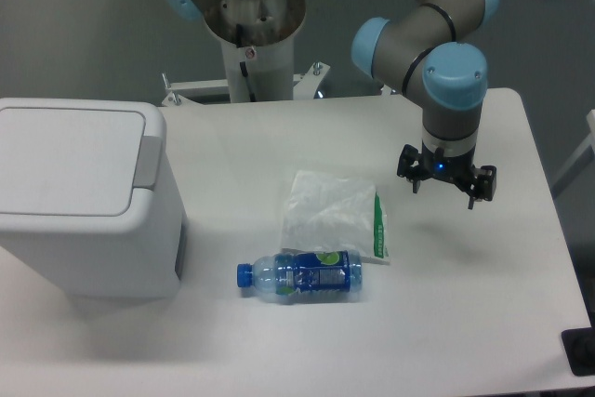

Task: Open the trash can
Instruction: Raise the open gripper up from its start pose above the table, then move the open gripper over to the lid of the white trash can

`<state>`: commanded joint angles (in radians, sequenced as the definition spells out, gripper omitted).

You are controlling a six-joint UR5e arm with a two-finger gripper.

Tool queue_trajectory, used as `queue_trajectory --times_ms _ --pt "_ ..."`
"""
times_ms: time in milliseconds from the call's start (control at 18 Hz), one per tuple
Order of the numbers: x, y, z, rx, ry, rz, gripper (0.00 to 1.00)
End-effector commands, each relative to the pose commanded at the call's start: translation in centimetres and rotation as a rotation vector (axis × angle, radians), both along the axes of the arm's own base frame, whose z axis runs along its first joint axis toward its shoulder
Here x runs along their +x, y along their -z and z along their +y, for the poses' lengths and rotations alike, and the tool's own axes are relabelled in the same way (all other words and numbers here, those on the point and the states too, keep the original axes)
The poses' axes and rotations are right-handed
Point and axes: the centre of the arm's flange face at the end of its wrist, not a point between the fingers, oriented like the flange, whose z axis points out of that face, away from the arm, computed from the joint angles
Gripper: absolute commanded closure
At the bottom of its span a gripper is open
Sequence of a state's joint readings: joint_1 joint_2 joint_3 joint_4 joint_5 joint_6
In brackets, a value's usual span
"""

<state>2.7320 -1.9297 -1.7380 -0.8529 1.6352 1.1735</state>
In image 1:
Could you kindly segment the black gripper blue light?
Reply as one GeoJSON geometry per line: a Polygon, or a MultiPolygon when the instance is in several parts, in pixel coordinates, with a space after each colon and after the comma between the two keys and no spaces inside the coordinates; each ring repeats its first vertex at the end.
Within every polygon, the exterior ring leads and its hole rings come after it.
{"type": "Polygon", "coordinates": [[[420,185],[427,179],[437,179],[457,184],[468,197],[468,210],[476,202],[491,202],[496,192],[496,167],[494,165],[475,166],[473,146],[457,156],[446,155],[441,148],[432,152],[425,145],[422,150],[405,144],[399,156],[396,174],[412,185],[413,193],[418,193],[420,185]]]}

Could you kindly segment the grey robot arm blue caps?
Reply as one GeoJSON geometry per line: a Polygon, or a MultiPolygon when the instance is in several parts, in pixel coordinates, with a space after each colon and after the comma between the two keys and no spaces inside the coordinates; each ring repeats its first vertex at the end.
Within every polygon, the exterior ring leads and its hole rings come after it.
{"type": "MultiPolygon", "coordinates": [[[[305,0],[166,0],[185,20],[200,20],[218,39],[231,100],[293,99],[294,39],[305,0]]],[[[414,187],[436,179],[472,203],[491,201],[496,168],[473,162],[486,58],[465,38],[496,12],[499,0],[416,0],[404,20],[367,20],[355,34],[353,64],[422,111],[422,145],[405,146],[397,174],[414,187]]]]}

